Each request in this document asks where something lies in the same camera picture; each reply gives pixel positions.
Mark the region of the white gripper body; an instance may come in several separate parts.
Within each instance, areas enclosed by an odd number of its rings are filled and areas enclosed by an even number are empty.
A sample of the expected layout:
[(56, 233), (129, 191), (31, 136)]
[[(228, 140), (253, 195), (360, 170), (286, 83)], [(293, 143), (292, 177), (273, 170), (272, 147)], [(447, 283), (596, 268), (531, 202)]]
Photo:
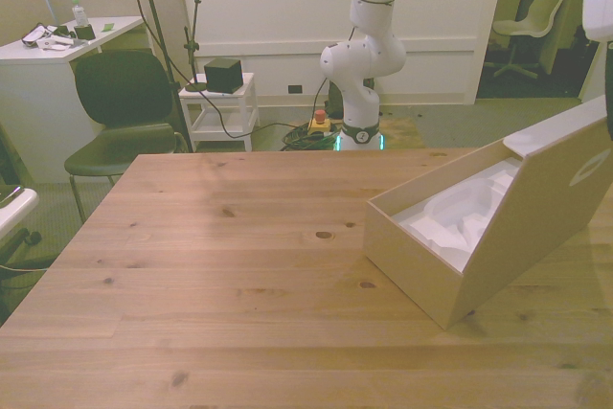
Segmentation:
[(607, 117), (613, 118), (613, 41), (609, 41), (606, 45), (606, 60), (604, 72), (604, 95)]

